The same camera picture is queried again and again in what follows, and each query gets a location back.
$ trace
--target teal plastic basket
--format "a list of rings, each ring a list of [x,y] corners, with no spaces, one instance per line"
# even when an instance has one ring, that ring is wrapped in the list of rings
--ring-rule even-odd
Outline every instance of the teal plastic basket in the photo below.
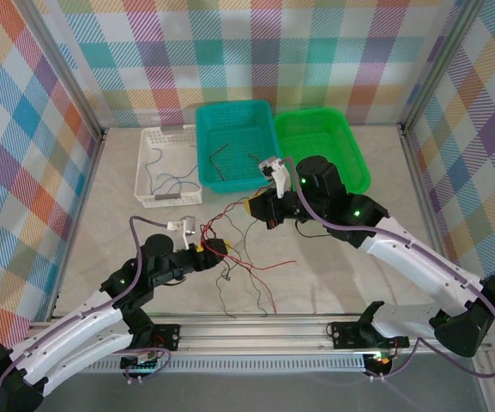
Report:
[[[267,184],[260,161],[280,157],[270,104],[230,101],[197,109],[199,181],[217,193],[250,191]]]

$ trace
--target metal frame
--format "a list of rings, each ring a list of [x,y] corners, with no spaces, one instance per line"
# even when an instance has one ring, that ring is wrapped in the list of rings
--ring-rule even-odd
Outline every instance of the metal frame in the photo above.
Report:
[[[425,67],[426,61],[432,53],[432,49],[436,45],[436,41],[438,41],[442,27],[447,22],[447,18],[449,17],[454,6],[455,0],[442,1],[442,5],[440,6],[439,11],[434,18],[434,22],[432,23],[432,27],[429,33],[426,34],[425,41],[420,47],[419,57],[413,63],[413,67],[411,68],[404,83],[403,90],[401,91],[401,96],[395,104],[393,114],[390,118],[391,122],[401,121],[401,115],[405,112],[407,101],[409,100],[409,96],[413,92],[417,80],[419,79],[420,72]]]
[[[406,134],[413,131],[414,126],[420,119],[423,111],[426,109],[432,94],[436,90],[442,76],[449,68],[451,61],[456,55],[459,46],[464,40],[465,35],[472,26],[475,18],[478,16],[482,6],[486,0],[466,0],[462,5],[462,9],[459,13],[459,17],[455,22],[455,25],[451,29],[449,35],[445,39],[442,51],[434,63],[430,74],[423,83],[419,94],[415,98],[415,101],[411,107],[411,110],[406,116],[404,130]]]
[[[15,0],[14,3],[34,38],[41,46],[41,50],[51,64],[51,67],[55,70],[58,79],[64,85],[69,97],[74,102],[77,111],[81,114],[89,131],[91,131],[97,139],[102,139],[104,134],[103,128],[100,126],[93,108],[90,106],[87,97],[83,94],[70,67],[58,49],[58,45],[52,38],[37,7],[35,7],[31,0]]]
[[[57,304],[58,294],[60,293],[60,288],[62,287],[62,282],[64,279],[64,273],[66,271],[66,267],[68,266],[69,255],[72,249],[72,246],[75,243],[75,239],[77,238],[79,222],[83,217],[83,212],[85,211],[85,205],[87,204],[87,200],[89,194],[91,192],[91,188],[93,187],[94,176],[96,175],[96,171],[99,168],[100,158],[102,157],[102,151],[104,149],[104,143],[106,141],[106,134],[102,136],[102,139],[96,142],[96,146],[93,152],[93,159],[91,160],[91,166],[89,167],[88,177],[85,181],[85,189],[79,198],[79,206],[77,212],[72,221],[72,225],[70,228],[70,238],[68,244],[64,247],[63,252],[63,260],[60,263],[60,267],[58,268],[57,278],[55,280],[54,286],[51,289],[51,296],[49,297],[48,305],[45,310],[45,314],[43,319],[46,321],[50,321],[52,318],[52,313],[55,310],[55,306]]]
[[[333,349],[326,333],[330,322],[355,322],[356,314],[272,315],[268,317],[236,315],[235,319],[210,314],[148,314],[157,324],[180,324],[180,346],[177,354],[199,355],[317,355],[317,354],[376,354],[380,349]],[[51,325],[32,323],[28,336]],[[445,349],[437,340],[430,343]],[[420,348],[421,353],[430,349]]]
[[[426,233],[428,234],[428,239],[430,240],[432,249],[437,251],[442,256],[447,256],[445,253],[445,244],[439,232],[438,218],[432,208],[432,202],[422,180],[422,171],[420,170],[419,163],[417,163],[413,145],[401,127],[398,127],[398,136],[400,138],[401,148],[403,149],[403,154],[407,162],[407,169],[409,170],[409,175],[411,176],[421,217],[425,224]]]

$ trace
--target white floor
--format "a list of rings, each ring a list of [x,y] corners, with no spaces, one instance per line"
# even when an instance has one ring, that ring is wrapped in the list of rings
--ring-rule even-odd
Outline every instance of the white floor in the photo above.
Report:
[[[67,313],[79,306],[125,260],[135,256],[129,230],[129,216],[141,215],[155,221],[177,220],[193,215],[197,224],[220,213],[244,193],[216,195],[204,189],[203,204],[178,208],[144,209],[133,195],[140,129],[112,129],[85,208],[79,232],[69,259],[56,313]],[[393,126],[353,127],[353,133],[371,172],[367,195],[386,207],[403,226],[427,241],[424,224],[411,184],[397,130]],[[252,222],[243,208],[230,213],[236,225],[245,230]],[[157,228],[138,223],[141,242]],[[219,237],[243,250],[239,233],[221,220],[214,225]],[[324,233],[321,226],[308,222],[305,233]],[[257,223],[247,240],[254,263],[267,266],[284,260],[297,263],[258,271],[271,288],[278,313],[363,312],[374,300],[399,305],[429,302],[430,299],[387,264],[333,238],[304,239],[288,221],[273,231]],[[193,273],[176,288],[157,288],[146,312],[222,312],[215,280],[222,268]],[[241,268],[229,282],[219,281],[222,299],[229,312],[260,312],[257,291]],[[261,304],[271,312],[263,294]]]

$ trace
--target wire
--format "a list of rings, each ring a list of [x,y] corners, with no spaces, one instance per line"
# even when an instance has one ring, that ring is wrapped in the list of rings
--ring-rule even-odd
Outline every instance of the wire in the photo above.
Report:
[[[163,365],[161,365],[160,367],[158,367],[155,371],[151,372],[147,376],[144,376],[142,378],[139,378],[138,379],[138,383],[140,385],[142,384],[142,380],[148,380],[148,379],[154,378],[155,376],[159,375],[163,369],[165,369],[166,367],[169,366],[169,364],[171,363],[171,359],[172,359],[172,354],[171,354],[171,351],[169,349],[159,348],[159,347],[155,347],[155,348],[140,348],[140,349],[128,349],[126,351],[121,351],[119,353],[120,354],[122,354],[122,353],[126,353],[126,354],[127,353],[129,353],[129,354],[138,354],[139,352],[146,352],[146,351],[160,352],[162,354],[166,354],[167,355],[167,359],[166,359],[166,362]],[[131,384],[134,381],[134,379],[129,375],[129,371],[130,371],[130,369],[132,367],[133,366],[130,366],[130,367],[127,367],[127,369],[125,369],[125,377],[129,380],[129,384]]]
[[[255,159],[255,161],[258,163],[258,164],[261,164],[263,161],[261,161],[258,157],[256,157],[254,154],[252,153],[248,153],[247,155],[249,155],[250,157],[252,157],[253,159]]]
[[[409,239],[406,239],[405,237],[401,236],[400,234],[390,232],[388,230],[382,229],[380,227],[368,227],[368,226],[343,226],[343,225],[335,225],[333,223],[330,223],[328,221],[325,221],[321,216],[319,216],[314,209],[310,206],[310,204],[307,202],[305,194],[302,192],[302,188],[299,182],[299,175],[297,174],[297,170],[295,169],[295,164],[293,161],[292,157],[287,157],[284,159],[282,164],[288,164],[289,168],[291,169],[291,172],[293,174],[293,182],[295,184],[295,187],[297,189],[297,194],[299,196],[300,202],[303,204],[305,207],[306,211],[308,214],[316,221],[319,221],[321,224],[323,224],[325,227],[328,227],[330,229],[334,230],[339,230],[343,232],[354,232],[354,231],[362,231],[362,232],[374,232],[376,234],[381,234],[389,239],[395,240],[397,242],[403,243],[404,245],[410,245],[411,241]],[[442,262],[441,259],[438,257],[435,257],[432,255],[429,251],[427,251],[425,248],[421,247],[420,245],[417,245],[416,243],[411,244],[411,249],[413,251],[418,252],[420,255],[422,255],[426,260],[429,260],[436,264],[439,268],[444,270],[446,273],[448,273],[453,279],[456,281],[460,282],[464,287],[470,292],[472,292],[478,299],[483,302],[483,304],[487,307],[489,312],[493,315],[495,318],[495,306],[487,299],[487,297],[481,293],[480,290],[475,288],[467,279],[464,278],[459,272],[456,270],[453,270],[450,268],[447,264]],[[418,341],[422,342],[425,346],[427,346],[432,352],[439,354],[441,357],[446,359],[449,363],[454,365],[455,367],[458,367],[462,371],[473,375],[477,378],[495,378],[495,372],[493,373],[479,373],[476,371],[473,371],[467,367],[465,367],[462,363],[459,361],[451,358],[448,356],[446,353],[441,351],[438,348],[435,348],[433,345],[431,345],[429,342],[427,342],[424,338],[420,337]]]
[[[81,312],[80,314],[77,314],[75,316],[72,316],[66,320],[64,320],[61,324],[55,325],[55,328],[53,330],[49,330],[47,333],[45,333],[43,336],[39,337],[36,339],[30,347],[28,347],[26,350],[24,350],[21,354],[18,355],[18,357],[3,371],[3,373],[0,376],[0,390],[1,386],[3,385],[3,381],[11,371],[17,367],[24,359],[26,359],[26,356],[24,355],[25,353],[31,353],[34,352],[36,347],[39,347],[43,342],[45,342],[47,339],[49,339],[51,336],[55,335],[57,332],[60,330],[63,330],[66,328],[69,324],[72,322],[76,321],[78,318],[85,318],[87,316],[90,316],[108,306],[112,306],[114,303],[116,303],[118,300],[121,300],[126,294],[128,294],[138,283],[138,280],[140,279],[141,272],[142,272],[142,250],[141,250],[141,245],[138,240],[138,235],[135,230],[135,225],[134,221],[144,221],[145,223],[148,223],[150,225],[154,225],[157,227],[167,227],[167,225],[164,225],[163,223],[158,223],[157,221],[150,221],[148,219],[145,219],[140,216],[131,216],[129,218],[129,226],[130,226],[130,231],[133,235],[133,241],[135,242],[135,248],[136,248],[136,273],[135,277],[133,278],[133,282],[121,293],[118,294],[115,298],[112,298],[108,300],[107,302],[103,303],[102,305],[93,307],[91,309],[86,310],[85,312]]]
[[[244,241],[244,250],[245,250],[245,255],[247,256],[247,259],[249,259],[249,262],[252,264],[253,262],[251,261],[251,258],[249,257],[249,252],[247,251],[247,233],[249,232],[249,229],[251,229],[251,227],[255,224],[255,222],[257,221],[253,221],[248,227],[247,227],[247,230],[245,230],[245,233],[240,230],[236,225],[233,224],[233,221],[232,219],[230,218],[230,216],[228,215],[224,215],[229,221],[230,221],[230,224],[232,225],[232,227],[234,227],[240,234],[241,234],[241,237]],[[254,281],[254,278],[256,277],[255,275],[253,275],[253,271],[250,270],[250,269],[246,269],[244,268],[245,270],[247,270],[247,273],[249,274],[249,279],[251,280],[251,285],[253,285],[253,288],[257,291],[257,307],[258,309],[260,309],[261,311],[264,312],[263,314],[263,317],[266,318],[268,316],[268,312],[266,311],[266,309],[264,309],[264,307],[261,305],[261,298],[263,296],[263,292],[261,291],[261,289],[257,288],[257,285],[255,284],[255,281]],[[269,299],[270,299],[270,304],[272,305],[272,307],[275,309],[275,303],[274,303],[274,300],[273,300],[273,296],[272,296],[272,292],[269,290],[269,287],[266,285],[266,283],[260,281],[264,287],[269,291]]]
[[[224,179],[224,175],[223,175],[223,174],[222,174],[222,172],[220,171],[219,167],[218,167],[218,166],[216,166],[216,165],[213,163],[213,156],[217,155],[217,154],[218,154],[218,153],[219,153],[222,149],[226,148],[227,146],[228,146],[228,143],[227,143],[227,144],[225,144],[224,146],[222,146],[221,148],[218,148],[218,149],[216,150],[216,152],[214,152],[212,155],[210,155],[210,156],[209,156],[209,163],[211,163],[211,165],[213,165],[213,167],[214,167],[214,168],[216,169],[216,171],[219,173],[220,178],[221,178],[222,180],[226,180],[226,179]]]
[[[198,190],[201,189],[197,183],[178,181],[175,182],[173,186],[171,186],[171,188],[167,191],[166,195],[169,194],[172,191],[172,188],[175,187],[176,185],[180,185],[180,187],[178,188],[178,193],[180,193],[180,191],[182,190],[182,185],[194,185]]]
[[[192,167],[192,170],[190,170],[190,172],[187,173],[187,174],[185,174],[184,176],[175,176],[175,175],[170,174],[170,173],[162,173],[162,174],[160,174],[157,178],[155,178],[156,180],[159,180],[161,176],[170,176],[170,178],[165,179],[163,181],[163,183],[161,183],[161,185],[159,185],[158,187],[156,187],[155,189],[153,189],[150,192],[150,194],[153,195],[158,189],[161,189],[161,187],[163,187],[165,185],[165,183],[167,183],[169,180],[176,179],[176,180],[180,181],[180,179],[186,179],[186,178],[188,178],[196,169],[197,169],[197,165],[195,165],[194,167]]]
[[[314,238],[327,238],[328,236],[330,236],[331,234],[328,233],[328,234],[313,234],[313,235],[307,235],[307,234],[304,234],[302,232],[300,232],[300,229],[299,229],[299,221],[295,221],[295,229],[297,229],[297,232],[299,232],[299,235],[301,235],[303,238],[307,238],[307,239],[314,239]]]
[[[255,269],[255,270],[269,270],[269,269],[273,269],[273,268],[277,268],[278,266],[282,266],[283,264],[293,264],[293,263],[296,263],[297,261],[296,260],[287,260],[286,262],[281,262],[279,264],[273,264],[271,266],[267,266],[267,267],[264,267],[264,268],[258,268],[256,267],[254,264],[251,264],[251,263],[248,263],[248,262],[244,262],[242,260],[239,260],[239,259],[236,259],[235,257],[233,256],[230,256],[230,255],[226,255],[224,253],[220,253],[218,251],[216,251],[215,249],[211,248],[207,242],[206,242],[206,238],[205,238],[205,235],[206,235],[206,232],[210,229],[211,225],[213,224],[214,221],[217,221],[219,219],[222,219],[222,217],[228,213],[229,211],[231,211],[236,205],[238,204],[242,204],[241,202],[234,202],[234,203],[230,203],[228,204],[224,211],[220,214],[218,214],[217,216],[215,216],[213,219],[211,219],[210,221],[207,222],[207,224],[203,227],[203,230],[202,230],[202,245],[203,247],[207,248],[209,251],[211,251],[212,253],[214,253],[215,255],[218,255],[218,256],[221,256],[221,257],[228,257],[230,258],[233,262],[236,262],[237,264],[239,264],[240,266],[243,266],[243,267],[249,267],[249,268],[252,268],[252,269]]]
[[[257,223],[257,220],[253,221],[248,227],[247,227],[247,230],[245,230],[245,236],[244,236],[244,250],[245,250],[245,256],[247,257],[247,260],[249,260],[249,263],[250,264],[253,264],[253,261],[251,260],[251,257],[249,256],[249,252],[247,251],[247,234],[249,233],[249,230],[253,227],[253,225]],[[274,300],[274,295],[272,294],[272,290],[270,289],[270,287],[262,280],[260,279],[259,277],[257,277],[257,275],[255,275],[253,273],[253,270],[252,269],[246,269],[248,272],[249,272],[249,278],[251,279],[251,284],[253,285],[253,288],[255,288],[257,291],[258,291],[258,298],[257,298],[257,305],[259,307],[259,309],[262,309],[265,313],[266,316],[268,316],[268,312],[266,312],[260,305],[260,301],[261,301],[261,291],[259,288],[257,288],[255,286],[255,281],[253,281],[253,278],[257,279],[259,283],[261,283],[264,288],[266,289],[267,293],[268,293],[268,298],[270,300],[270,305],[272,306],[272,309],[274,309],[274,315],[277,315],[278,313],[278,307],[277,305],[275,304],[275,300]]]
[[[220,279],[224,279],[225,281],[230,281],[230,271],[232,269],[230,268],[230,264],[226,260],[222,259],[222,263],[227,266],[227,268],[228,268],[227,273],[225,276],[223,275],[224,272],[220,273],[220,275],[216,278],[216,281],[214,282],[214,284],[219,289],[219,299],[220,299],[220,303],[222,303],[222,310],[224,311],[224,313],[227,316],[235,319],[236,317],[231,315],[230,313],[228,313],[228,310],[226,309],[226,302],[224,301],[224,299],[222,299],[222,289],[219,286],[219,280]]]
[[[144,168],[146,169],[146,172],[148,173],[148,176],[150,177],[150,195],[153,195],[154,194],[154,191],[152,190],[152,186],[154,185],[154,179],[152,178],[152,173],[150,173],[150,171],[148,169],[148,166],[155,165],[163,157],[163,150],[161,150],[160,148],[152,148],[152,150],[159,150],[160,157],[158,157],[157,160],[150,161],[149,163],[146,163],[144,165]]]
[[[181,283],[184,283],[186,282],[186,278],[184,278],[182,281],[178,281],[178,282],[174,282],[174,283],[164,283],[163,286],[178,286],[180,285]]]

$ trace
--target plaid wall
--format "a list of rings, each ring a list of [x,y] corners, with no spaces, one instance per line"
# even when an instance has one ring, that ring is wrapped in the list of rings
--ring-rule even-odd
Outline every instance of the plaid wall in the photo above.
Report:
[[[405,105],[403,111],[401,112],[401,118],[400,118],[401,122],[404,122],[407,119],[407,116],[411,111],[411,108],[413,107],[413,103],[415,102],[415,99],[417,99],[417,97],[419,96],[420,88],[425,83],[426,79],[428,78],[428,75],[430,75],[432,67],[436,62],[436,58],[439,56],[440,52],[444,47],[445,39],[450,33],[451,28],[453,28],[453,26],[455,25],[456,19],[459,17],[459,14],[461,12],[462,5],[466,1],[467,0],[455,0],[455,5],[453,6],[453,9],[451,9],[450,14],[447,17],[447,21],[445,22],[444,26],[442,27],[442,30],[439,33],[438,38],[436,39],[436,43],[434,44],[432,51],[428,55],[428,58],[426,59],[425,64],[423,65],[422,70],[420,71],[419,76],[417,77],[417,82],[415,83],[413,89],[411,90],[409,99],[407,99],[407,104]]]
[[[100,122],[135,127],[243,99],[394,124],[455,0],[35,2]]]
[[[447,252],[495,275],[495,0],[487,0],[412,136]]]
[[[43,313],[94,139],[10,0],[0,0],[0,342]]]

